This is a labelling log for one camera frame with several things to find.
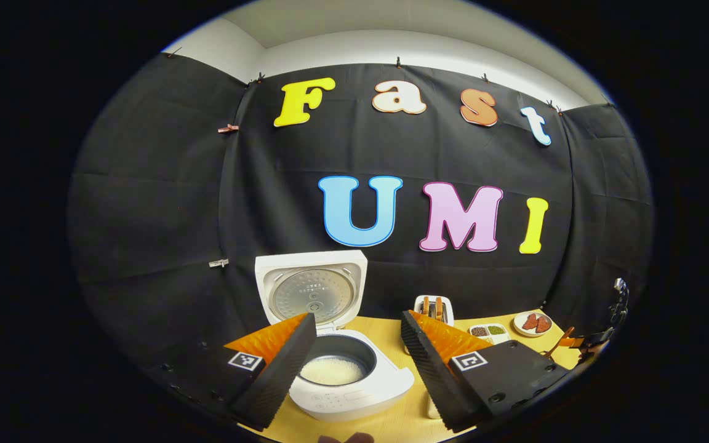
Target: clip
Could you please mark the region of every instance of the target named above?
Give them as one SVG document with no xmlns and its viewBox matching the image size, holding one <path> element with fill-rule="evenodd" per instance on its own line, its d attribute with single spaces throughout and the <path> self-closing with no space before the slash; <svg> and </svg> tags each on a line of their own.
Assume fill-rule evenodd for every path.
<svg viewBox="0 0 709 443">
<path fill-rule="evenodd" d="M 224 134 L 225 132 L 239 131 L 239 126 L 231 126 L 231 124 L 226 124 L 225 128 L 220 128 L 217 130 L 218 134 Z"/>
</svg>

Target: plate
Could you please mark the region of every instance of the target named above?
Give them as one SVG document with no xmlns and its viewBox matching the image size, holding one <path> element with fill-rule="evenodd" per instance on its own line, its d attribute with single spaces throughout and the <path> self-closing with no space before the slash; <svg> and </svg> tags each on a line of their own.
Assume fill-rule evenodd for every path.
<svg viewBox="0 0 709 443">
<path fill-rule="evenodd" d="M 496 326 L 500 328 L 501 330 L 505 331 L 505 333 L 491 333 L 489 331 L 489 326 Z M 470 335 L 472 334 L 473 328 L 484 328 L 486 330 L 486 335 L 479 337 L 476 336 L 477 338 L 480 338 L 481 340 L 486 340 L 486 337 L 489 337 L 491 339 L 491 342 L 495 345 L 499 345 L 500 343 L 504 343 L 507 340 L 510 340 L 510 335 L 507 333 L 507 328 L 503 325 L 500 325 L 500 323 L 486 323 L 484 325 L 471 325 L 470 328 L 467 330 Z"/>
<path fill-rule="evenodd" d="M 516 317 L 513 319 L 513 327 L 521 335 L 526 335 L 527 337 L 540 337 L 551 330 L 551 328 L 549 328 L 548 330 L 546 330 L 546 332 L 537 333 L 535 332 L 535 328 L 532 328 L 531 330 L 524 330 L 523 328 L 521 328 L 521 326 L 523 326 L 524 323 L 527 321 L 527 317 L 529 317 L 530 314 L 535 314 L 535 316 L 537 317 L 546 317 L 546 320 L 551 323 L 552 326 L 554 326 L 554 322 L 552 322 L 552 320 L 549 319 L 549 316 L 546 314 L 540 314 L 539 312 L 534 311 L 523 312 L 521 314 L 516 315 Z"/>
</svg>

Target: letter m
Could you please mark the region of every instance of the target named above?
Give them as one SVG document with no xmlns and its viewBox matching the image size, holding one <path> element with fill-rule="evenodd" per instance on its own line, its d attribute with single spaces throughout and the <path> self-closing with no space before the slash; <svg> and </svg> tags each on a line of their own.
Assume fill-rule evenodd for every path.
<svg viewBox="0 0 709 443">
<path fill-rule="evenodd" d="M 467 210 L 450 183 L 427 183 L 423 193 L 431 200 L 431 209 L 428 210 L 428 233 L 420 242 L 420 249 L 429 252 L 444 250 L 447 247 L 447 241 L 442 238 L 445 227 L 455 249 L 461 248 L 473 229 L 475 235 L 467 243 L 467 249 L 474 252 L 497 249 L 497 207 L 503 197 L 500 188 L 481 187 Z"/>
</svg>

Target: rice cooker lid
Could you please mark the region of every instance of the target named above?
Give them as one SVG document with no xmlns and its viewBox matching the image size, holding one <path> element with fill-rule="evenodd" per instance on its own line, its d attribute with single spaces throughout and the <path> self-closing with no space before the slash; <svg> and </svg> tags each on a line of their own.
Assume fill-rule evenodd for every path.
<svg viewBox="0 0 709 443">
<path fill-rule="evenodd" d="M 355 307 L 357 295 L 357 285 L 345 267 L 296 268 L 276 280 L 268 306 L 282 320 L 310 312 L 318 327 L 337 327 L 348 320 L 343 317 Z"/>
</svg>

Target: table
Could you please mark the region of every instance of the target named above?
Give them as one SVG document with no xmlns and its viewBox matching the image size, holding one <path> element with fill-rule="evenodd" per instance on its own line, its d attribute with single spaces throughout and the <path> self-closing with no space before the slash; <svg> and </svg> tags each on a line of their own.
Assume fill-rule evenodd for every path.
<svg viewBox="0 0 709 443">
<path fill-rule="evenodd" d="M 535 309 L 535 312 L 542 313 L 543 311 Z M 563 331 L 554 323 L 551 326 L 551 330 L 541 337 L 525 337 L 515 331 L 513 326 L 514 317 L 515 314 L 509 314 L 485 317 L 484 319 L 455 320 L 455 327 L 467 331 L 471 325 L 500 323 L 505 326 L 511 339 L 520 341 L 539 352 L 548 351 L 563 336 Z M 400 320 L 372 319 L 371 317 L 355 317 L 346 325 L 346 329 L 366 334 L 399 368 L 408 367 L 412 371 L 414 384 L 409 392 L 390 409 L 359 420 L 326 423 L 326 421 L 319 421 L 307 415 L 287 395 L 273 423 L 270 427 L 264 429 L 264 432 L 256 432 L 246 426 L 243 427 L 256 434 L 283 443 L 316 443 L 320 435 L 328 435 L 329 437 L 337 438 L 339 441 L 346 441 L 355 432 L 365 432 L 373 435 L 376 443 L 389 443 L 392 441 L 437 443 L 455 435 L 472 431 L 475 427 L 456 434 L 448 431 L 440 418 L 437 418 L 437 420 L 428 418 L 426 414 L 428 391 L 417 373 L 412 357 L 403 351 L 400 328 Z M 571 369 L 579 361 L 579 350 L 557 348 L 554 351 L 554 360 L 562 367 Z"/>
</svg>

